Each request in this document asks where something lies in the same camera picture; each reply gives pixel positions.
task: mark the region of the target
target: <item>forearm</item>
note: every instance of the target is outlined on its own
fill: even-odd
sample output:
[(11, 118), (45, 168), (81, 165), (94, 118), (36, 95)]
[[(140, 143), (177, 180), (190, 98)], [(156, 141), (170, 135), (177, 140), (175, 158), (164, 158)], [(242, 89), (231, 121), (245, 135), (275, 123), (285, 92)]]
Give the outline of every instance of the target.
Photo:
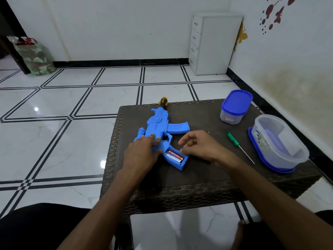
[(58, 250), (105, 250), (116, 231), (135, 185), (120, 170), (109, 189), (92, 210), (67, 236)]
[(333, 227), (237, 156), (229, 158), (232, 161), (223, 168), (287, 249), (333, 249)]

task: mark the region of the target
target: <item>brown wicker table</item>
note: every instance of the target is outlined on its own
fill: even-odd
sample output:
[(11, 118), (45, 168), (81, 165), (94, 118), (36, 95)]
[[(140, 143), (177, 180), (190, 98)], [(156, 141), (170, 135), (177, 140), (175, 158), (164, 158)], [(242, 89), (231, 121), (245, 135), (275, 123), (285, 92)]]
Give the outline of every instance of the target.
[[(321, 176), (311, 162), (299, 164), (292, 174), (279, 174), (261, 163), (247, 134), (254, 125), (260, 110), (250, 106), (242, 121), (230, 125), (220, 120), (221, 100), (169, 103), (169, 123), (187, 121), (191, 130), (205, 130), (219, 143), (233, 151), (292, 198), (297, 198)], [(114, 125), (106, 161), (101, 196), (110, 186), (116, 172), (122, 167), (123, 152), (137, 136), (140, 127), (146, 128), (152, 116), (151, 109), (157, 104), (122, 106)], [(226, 137), (229, 130), (240, 142), (255, 165)], [(182, 135), (173, 135), (171, 145), (179, 150), (178, 141)], [(183, 171), (168, 164), (162, 156), (133, 194), (116, 231), (121, 249), (133, 249), (130, 215), (190, 209), (246, 200), (231, 178), (215, 165), (196, 157), (190, 157)]]

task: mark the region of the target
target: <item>container with blue lid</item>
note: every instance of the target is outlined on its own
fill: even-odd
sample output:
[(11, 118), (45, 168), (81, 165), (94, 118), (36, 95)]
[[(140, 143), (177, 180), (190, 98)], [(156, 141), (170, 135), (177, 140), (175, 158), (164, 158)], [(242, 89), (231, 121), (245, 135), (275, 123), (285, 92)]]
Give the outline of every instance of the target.
[(252, 94), (245, 90), (231, 91), (221, 105), (221, 120), (231, 125), (238, 124), (247, 112), (252, 98)]

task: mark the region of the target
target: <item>red battery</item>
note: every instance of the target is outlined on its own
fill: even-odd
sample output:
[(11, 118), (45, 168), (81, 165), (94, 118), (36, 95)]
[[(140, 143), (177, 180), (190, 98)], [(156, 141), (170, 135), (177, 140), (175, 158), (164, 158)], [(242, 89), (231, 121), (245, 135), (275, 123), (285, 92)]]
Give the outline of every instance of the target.
[(183, 160), (183, 159), (184, 159), (183, 156), (181, 156), (181, 155), (175, 153), (174, 151), (169, 150), (168, 153), (171, 154), (171, 155), (173, 155), (173, 156), (175, 156), (176, 158), (178, 158), (178, 159), (180, 159), (180, 160)]

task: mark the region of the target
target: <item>white wall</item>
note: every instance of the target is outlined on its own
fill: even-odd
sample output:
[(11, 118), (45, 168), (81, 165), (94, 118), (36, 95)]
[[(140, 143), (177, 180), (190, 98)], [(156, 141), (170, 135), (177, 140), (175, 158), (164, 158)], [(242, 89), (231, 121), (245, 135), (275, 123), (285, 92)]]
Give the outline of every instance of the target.
[[(260, 25), (262, 12), (277, 1)], [(333, 159), (333, 0), (287, 2), (232, 0), (248, 38), (229, 67)], [(281, 23), (274, 23), (282, 6)]]
[(192, 14), (230, 0), (7, 0), (56, 61), (188, 58)]

